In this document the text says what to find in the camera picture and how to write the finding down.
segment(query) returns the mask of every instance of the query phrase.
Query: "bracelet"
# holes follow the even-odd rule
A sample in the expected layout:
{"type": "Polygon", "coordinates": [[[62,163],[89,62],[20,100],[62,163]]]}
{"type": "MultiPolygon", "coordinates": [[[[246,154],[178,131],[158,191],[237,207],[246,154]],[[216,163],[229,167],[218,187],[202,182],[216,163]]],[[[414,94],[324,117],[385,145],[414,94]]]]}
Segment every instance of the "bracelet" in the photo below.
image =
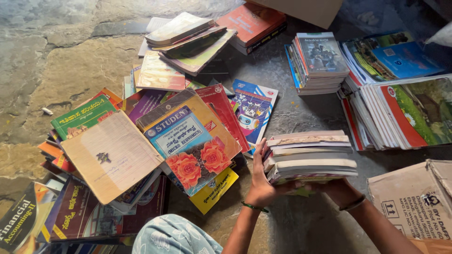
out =
{"type": "Polygon", "coordinates": [[[361,205],[364,200],[366,200],[366,195],[362,195],[357,201],[349,204],[348,206],[344,207],[344,208],[339,208],[339,211],[349,211],[352,210],[353,208],[357,208],[359,205],[361,205]]]}
{"type": "Polygon", "coordinates": [[[249,204],[247,204],[247,203],[245,203],[245,202],[243,202],[243,201],[242,201],[242,204],[243,204],[244,206],[246,206],[246,207],[249,207],[249,208],[251,208],[251,209],[256,209],[256,210],[260,210],[260,211],[262,211],[262,212],[266,212],[266,213],[268,213],[268,210],[267,210],[267,209],[265,209],[265,208],[258,208],[258,207],[254,207],[254,206],[252,206],[252,205],[249,205],[249,204]]]}

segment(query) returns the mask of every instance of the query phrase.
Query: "daisy illustration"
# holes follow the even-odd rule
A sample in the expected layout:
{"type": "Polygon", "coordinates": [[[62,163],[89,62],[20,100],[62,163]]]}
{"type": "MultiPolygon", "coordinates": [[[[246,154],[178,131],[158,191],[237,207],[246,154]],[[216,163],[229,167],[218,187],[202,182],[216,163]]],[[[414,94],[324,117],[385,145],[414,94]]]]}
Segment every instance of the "daisy illustration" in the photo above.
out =
{"type": "Polygon", "coordinates": [[[411,124],[411,126],[414,127],[416,125],[416,122],[414,121],[413,117],[410,114],[405,113],[405,117],[406,120],[411,124]]]}

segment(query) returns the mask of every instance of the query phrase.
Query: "qr code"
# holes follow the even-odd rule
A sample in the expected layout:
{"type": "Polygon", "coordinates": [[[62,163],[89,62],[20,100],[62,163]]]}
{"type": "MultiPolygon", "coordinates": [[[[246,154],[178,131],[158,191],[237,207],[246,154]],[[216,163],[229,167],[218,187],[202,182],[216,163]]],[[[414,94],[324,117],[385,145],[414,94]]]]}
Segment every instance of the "qr code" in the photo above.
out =
{"type": "Polygon", "coordinates": [[[383,52],[386,54],[386,56],[395,56],[394,50],[392,48],[383,49],[383,52]]]}

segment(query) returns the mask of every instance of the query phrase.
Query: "cardboard box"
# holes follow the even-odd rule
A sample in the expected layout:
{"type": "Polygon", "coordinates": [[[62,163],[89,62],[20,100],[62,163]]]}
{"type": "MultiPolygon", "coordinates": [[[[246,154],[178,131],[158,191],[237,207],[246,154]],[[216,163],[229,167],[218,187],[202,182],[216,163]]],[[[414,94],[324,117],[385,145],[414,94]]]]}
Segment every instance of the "cardboard box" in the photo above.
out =
{"type": "Polygon", "coordinates": [[[263,5],[321,28],[328,29],[342,5],[342,0],[245,0],[263,5]]]}
{"type": "Polygon", "coordinates": [[[427,160],[367,183],[374,206],[424,253],[452,252],[452,161],[427,160]]]}

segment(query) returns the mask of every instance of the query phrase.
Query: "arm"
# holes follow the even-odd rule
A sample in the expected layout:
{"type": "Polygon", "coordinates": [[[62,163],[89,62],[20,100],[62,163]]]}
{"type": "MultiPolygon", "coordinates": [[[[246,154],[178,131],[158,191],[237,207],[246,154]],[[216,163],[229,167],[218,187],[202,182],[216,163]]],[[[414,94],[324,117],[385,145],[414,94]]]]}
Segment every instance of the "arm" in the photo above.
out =
{"type": "MultiPolygon", "coordinates": [[[[278,195],[301,187],[300,182],[289,182],[274,187],[267,181],[261,155],[266,141],[267,139],[262,139],[253,154],[253,179],[250,191],[245,199],[245,203],[259,208],[264,208],[271,204],[278,195]]],[[[254,226],[256,226],[260,213],[260,210],[242,207],[222,254],[245,254],[248,252],[254,226]]]]}
{"type": "MultiPolygon", "coordinates": [[[[327,184],[313,183],[306,185],[305,188],[325,192],[339,207],[346,207],[362,196],[346,179],[329,181],[327,184]]],[[[382,254],[422,254],[367,199],[348,212],[364,229],[382,254]]]]}

